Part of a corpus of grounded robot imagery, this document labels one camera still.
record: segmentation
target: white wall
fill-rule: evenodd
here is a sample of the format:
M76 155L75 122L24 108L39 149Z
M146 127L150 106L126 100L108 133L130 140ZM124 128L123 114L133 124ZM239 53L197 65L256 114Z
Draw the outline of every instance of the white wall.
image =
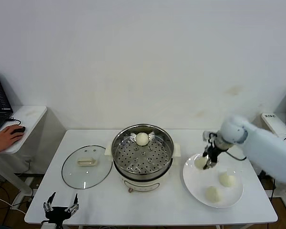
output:
M286 0L0 0L0 76L66 129L253 120L286 111Z

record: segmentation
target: stainless steel pot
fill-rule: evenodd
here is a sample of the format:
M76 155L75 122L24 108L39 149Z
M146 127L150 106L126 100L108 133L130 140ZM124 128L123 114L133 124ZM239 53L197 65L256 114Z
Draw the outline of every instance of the stainless steel pot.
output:
M149 142L139 146L138 133L147 133ZM163 129L137 124L122 130L113 140L111 154L116 168L124 176L136 181L148 181L164 174L172 162L174 143Z

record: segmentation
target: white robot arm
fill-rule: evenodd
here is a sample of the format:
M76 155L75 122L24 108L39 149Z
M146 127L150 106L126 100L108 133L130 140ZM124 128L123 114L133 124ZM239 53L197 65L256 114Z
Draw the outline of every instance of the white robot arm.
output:
M203 155L209 157L204 169L215 166L218 155L236 145L269 175L286 183L286 143L269 131L232 116L225 119L217 133L204 132L204 140L210 143Z

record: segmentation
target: steamed bun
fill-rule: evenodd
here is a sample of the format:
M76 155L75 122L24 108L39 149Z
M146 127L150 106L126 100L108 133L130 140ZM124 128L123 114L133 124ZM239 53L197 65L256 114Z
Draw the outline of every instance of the steamed bun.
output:
M232 187L235 185L235 176L228 175L227 172L224 172L219 176L219 182L225 187Z
M144 146L147 145L149 142L149 136L147 133L138 133L137 136L135 137L135 142L139 145L139 146Z
M194 164L198 169L203 170L207 160L208 159L206 156L205 157L201 156L201 157L195 159Z
M212 203L217 203L222 200L222 196L219 193L218 188L214 186L210 186L205 191L205 197L207 200L211 201Z

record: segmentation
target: robotic arm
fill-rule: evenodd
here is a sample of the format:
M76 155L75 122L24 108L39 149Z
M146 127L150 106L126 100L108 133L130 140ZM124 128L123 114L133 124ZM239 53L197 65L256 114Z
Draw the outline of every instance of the robotic arm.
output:
M205 131L203 139L209 142L203 154L208 156L204 169L214 167L220 153L236 145L269 175L286 183L286 143L269 131L232 116L225 119L217 133Z
M47 202L43 203L43 209L46 213L46 218L49 220L44 220L41 229L63 229L62 223L69 219L74 213L79 209L77 194L73 205L70 207L52 207L52 202L56 192L49 197Z

